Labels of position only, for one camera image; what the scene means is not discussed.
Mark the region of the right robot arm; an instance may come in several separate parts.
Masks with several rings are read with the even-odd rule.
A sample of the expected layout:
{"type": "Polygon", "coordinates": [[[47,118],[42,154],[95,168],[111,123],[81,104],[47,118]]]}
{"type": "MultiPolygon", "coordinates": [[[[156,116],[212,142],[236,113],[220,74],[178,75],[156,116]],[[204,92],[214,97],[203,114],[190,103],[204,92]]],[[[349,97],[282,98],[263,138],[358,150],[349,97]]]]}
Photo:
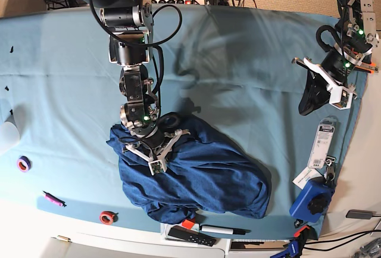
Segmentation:
{"type": "Polygon", "coordinates": [[[167,155],[186,130],[160,128],[160,87],[164,77],[161,44],[153,41],[154,14],[147,0],[84,0],[109,36],[109,61],[122,68],[121,124],[134,140],[123,150],[145,160],[152,175],[167,170],[167,155]]]}

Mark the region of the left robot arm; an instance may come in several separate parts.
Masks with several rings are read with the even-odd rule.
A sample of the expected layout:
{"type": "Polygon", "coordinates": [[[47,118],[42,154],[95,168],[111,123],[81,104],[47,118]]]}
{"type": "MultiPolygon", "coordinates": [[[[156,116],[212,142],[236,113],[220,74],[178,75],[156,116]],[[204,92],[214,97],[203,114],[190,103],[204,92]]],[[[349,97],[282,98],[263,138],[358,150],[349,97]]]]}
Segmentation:
{"type": "Polygon", "coordinates": [[[306,116],[330,104],[339,110],[351,108],[356,99],[355,85],[348,82],[352,71],[374,73],[373,50],[380,45],[373,0],[336,0],[339,21],[316,31],[316,41],[326,53],[320,64],[310,58],[295,57],[292,62],[307,69],[307,80],[298,106],[306,116]]]}

